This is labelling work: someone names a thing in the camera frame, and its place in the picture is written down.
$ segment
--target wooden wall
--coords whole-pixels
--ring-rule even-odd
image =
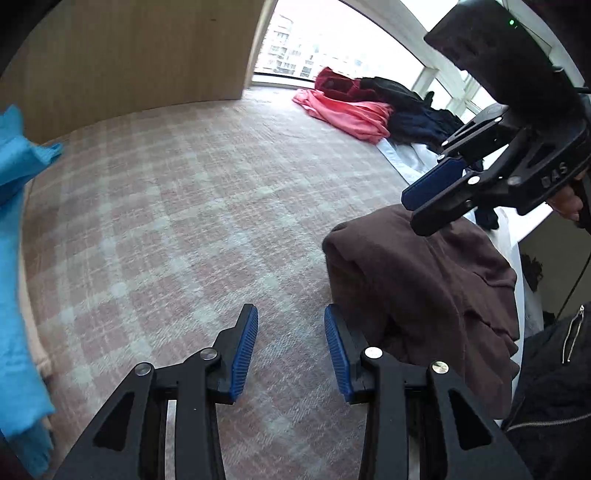
[[[265,0],[62,0],[0,78],[29,139],[177,103],[241,97]]]

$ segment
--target clothes pile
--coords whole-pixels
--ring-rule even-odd
[[[464,124],[450,111],[431,107],[433,92],[422,99],[404,85],[381,77],[353,80],[326,67],[316,77],[314,88],[298,90],[294,101],[307,105],[310,115],[372,143],[377,143],[376,139],[390,138],[397,144],[426,144],[439,153],[442,142]],[[322,112],[310,107],[312,97],[322,104]],[[373,117],[371,121],[364,121],[364,111],[368,108],[379,111],[376,113],[379,124],[387,128],[376,131]]]

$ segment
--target blue gripper pad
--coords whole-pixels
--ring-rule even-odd
[[[256,334],[258,333],[258,310],[252,307],[248,320],[238,342],[234,361],[232,362],[232,377],[230,382],[230,398],[236,401],[244,390],[244,383],[248,375],[248,367],[251,364],[252,351],[255,347]]]
[[[434,166],[425,175],[402,192],[402,204],[407,210],[415,211],[435,195],[462,178],[466,162],[448,158]]]
[[[353,401],[350,363],[330,306],[324,310],[324,332],[326,333],[326,341],[329,344],[330,357],[332,358],[333,368],[335,369],[339,391],[345,397],[345,401],[350,403]]]

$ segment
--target brown cloth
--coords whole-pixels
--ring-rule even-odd
[[[402,362],[450,365],[495,419],[511,409],[519,366],[517,276],[478,226],[461,218],[429,237],[389,206],[324,239],[333,301],[349,326]]]

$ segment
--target metal screw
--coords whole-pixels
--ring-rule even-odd
[[[507,179],[507,185],[509,185],[511,187],[515,187],[517,185],[521,185],[521,182],[522,182],[521,177],[517,177],[517,176],[515,176],[515,177],[509,177]]]
[[[382,349],[376,346],[370,346],[365,349],[365,356],[369,358],[380,358],[382,354]]]
[[[204,360],[213,360],[217,357],[217,350],[213,348],[204,348],[199,352],[199,356]]]
[[[134,372],[138,377],[143,377],[144,375],[148,375],[152,370],[152,365],[147,363],[137,364],[134,368]]]
[[[434,362],[431,368],[436,374],[446,374],[449,372],[449,367],[445,362]]]

